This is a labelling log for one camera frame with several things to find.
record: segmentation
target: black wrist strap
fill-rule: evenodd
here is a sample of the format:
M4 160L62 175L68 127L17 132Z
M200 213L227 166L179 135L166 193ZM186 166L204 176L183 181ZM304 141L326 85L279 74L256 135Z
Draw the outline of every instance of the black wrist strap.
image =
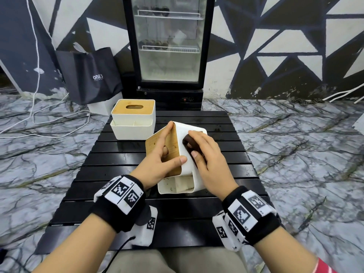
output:
M107 197L111 198L110 196L115 199L120 198L120 201L115 201L115 204L107 199ZM126 206L128 208L127 214L118 205ZM102 192L101 196L97 197L90 212L106 221L117 233L120 231L129 232L145 206L143 184L133 176L124 175L117 178Z
M267 235L272 233L280 226L280 222L275 214L269 213L265 216L262 216L257 209L247 200L242 194L248 192L248 189L244 186L240 186L236 188L233 192L231 192L222 202L222 206L224 208L225 213L229 215L231 220L238 227L240 232L245 236L245 239L249 242L249 244L254 245L257 242L261 241ZM236 214L234 215L229 209L236 203L236 200L243 206L244 210L250 214L248 215L252 218L255 218L255 225L248 229L248 231L243 227L241 221L237 220Z

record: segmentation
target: table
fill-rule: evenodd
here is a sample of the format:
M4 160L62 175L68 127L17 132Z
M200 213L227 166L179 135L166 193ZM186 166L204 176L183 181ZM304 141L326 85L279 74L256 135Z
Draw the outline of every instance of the table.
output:
M218 143L236 182L271 204L225 111L157 111L156 120L155 132L171 120L205 128ZM130 173L145 157L145 141L117 140L110 122L111 118L47 226L35 254L52 252L89 215L93 195L113 177ZM212 224L212 217L222 210L221 201L206 190L160 195L155 186L146 203L158 209L150 248L222 246ZM124 235L118 234L110 250L117 250L124 241Z

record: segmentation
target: red sleeve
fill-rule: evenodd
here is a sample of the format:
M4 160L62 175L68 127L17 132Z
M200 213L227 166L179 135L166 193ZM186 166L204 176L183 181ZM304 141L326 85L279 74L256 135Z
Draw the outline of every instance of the red sleeve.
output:
M330 266L325 264L320 258L317 262L316 269L313 271L313 273L337 273L335 270L333 270Z

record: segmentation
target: marble floor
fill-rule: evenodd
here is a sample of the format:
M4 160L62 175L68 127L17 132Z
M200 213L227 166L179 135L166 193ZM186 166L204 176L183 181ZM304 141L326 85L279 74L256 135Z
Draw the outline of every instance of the marble floor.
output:
M51 103L56 102L37 102L35 109ZM24 119L30 105L19 96L0 95L0 129ZM67 101L36 121L80 109ZM303 108L289 101L204 100L203 109L229 113L290 233L339 273L363 272L364 136L351 126L364 104ZM62 136L86 117L36 126L30 120L7 136ZM42 261L33 255L35 247L107 119L92 115L87 126L63 139L0 139L0 245L9 249L0 272L30 272ZM251 273L268 272L252 247L244 253Z

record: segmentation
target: wire shelf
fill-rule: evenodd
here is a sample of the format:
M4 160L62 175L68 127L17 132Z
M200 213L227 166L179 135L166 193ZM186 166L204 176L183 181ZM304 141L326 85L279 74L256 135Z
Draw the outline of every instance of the wire shelf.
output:
M168 47L159 47L155 50L155 46L143 45L141 50L148 52L169 52L169 53L200 53L198 46L177 46L169 45Z
M154 13L159 14L167 14L167 16L163 15L154 15ZM138 9L138 14L135 16L137 17L150 17L150 18L170 18L170 19L186 19L186 20L203 20L201 14L199 13L192 13L192 12L165 12L160 10L143 10Z

